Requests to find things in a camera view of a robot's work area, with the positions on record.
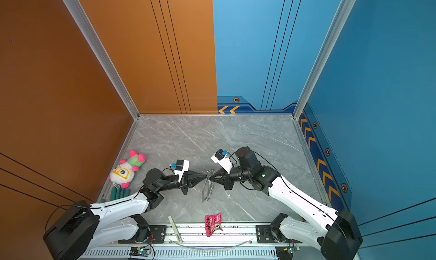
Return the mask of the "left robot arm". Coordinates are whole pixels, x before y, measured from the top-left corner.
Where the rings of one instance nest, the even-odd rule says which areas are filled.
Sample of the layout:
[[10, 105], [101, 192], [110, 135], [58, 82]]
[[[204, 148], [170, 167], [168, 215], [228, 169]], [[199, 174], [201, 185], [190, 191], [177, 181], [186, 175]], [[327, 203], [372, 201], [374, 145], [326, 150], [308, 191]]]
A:
[[187, 194], [207, 175], [196, 171], [176, 170], [167, 176], [159, 169], [147, 172], [141, 189], [134, 195], [110, 202], [87, 204], [79, 201], [43, 235], [55, 260], [77, 260], [87, 250], [118, 240], [129, 240], [139, 229], [148, 227], [142, 217], [162, 201], [160, 191], [180, 189]]

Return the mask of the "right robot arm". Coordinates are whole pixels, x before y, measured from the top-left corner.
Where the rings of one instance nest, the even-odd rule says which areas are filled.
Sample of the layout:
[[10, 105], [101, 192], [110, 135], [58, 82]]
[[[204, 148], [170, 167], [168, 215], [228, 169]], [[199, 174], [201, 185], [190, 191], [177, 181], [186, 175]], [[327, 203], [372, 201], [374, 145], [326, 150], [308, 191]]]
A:
[[211, 157], [221, 168], [211, 177], [226, 190], [235, 182], [249, 182], [256, 191], [276, 199], [304, 221], [297, 221], [280, 213], [270, 224], [271, 234], [278, 243], [297, 240], [318, 249], [327, 260], [352, 260], [363, 243], [354, 215], [344, 209], [336, 209], [313, 199], [292, 185], [271, 164], [262, 165], [260, 155], [248, 146], [236, 151], [238, 165], [234, 166], [230, 155], [219, 149]]

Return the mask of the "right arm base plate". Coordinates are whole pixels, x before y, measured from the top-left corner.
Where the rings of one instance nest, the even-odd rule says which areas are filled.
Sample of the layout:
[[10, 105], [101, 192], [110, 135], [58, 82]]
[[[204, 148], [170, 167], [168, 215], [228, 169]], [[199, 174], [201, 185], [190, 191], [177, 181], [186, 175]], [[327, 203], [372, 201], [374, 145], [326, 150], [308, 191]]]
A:
[[272, 234], [271, 227], [269, 225], [259, 224], [255, 226], [256, 238], [259, 244], [270, 244], [276, 243], [279, 244], [280, 241], [277, 241]]

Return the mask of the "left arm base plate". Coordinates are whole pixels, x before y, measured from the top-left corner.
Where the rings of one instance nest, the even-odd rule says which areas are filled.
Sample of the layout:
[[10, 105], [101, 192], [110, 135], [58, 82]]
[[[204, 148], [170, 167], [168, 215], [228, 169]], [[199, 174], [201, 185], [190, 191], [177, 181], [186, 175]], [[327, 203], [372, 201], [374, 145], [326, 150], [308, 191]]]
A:
[[140, 227], [134, 236], [128, 240], [119, 240], [119, 244], [163, 244], [167, 226], [151, 225]]

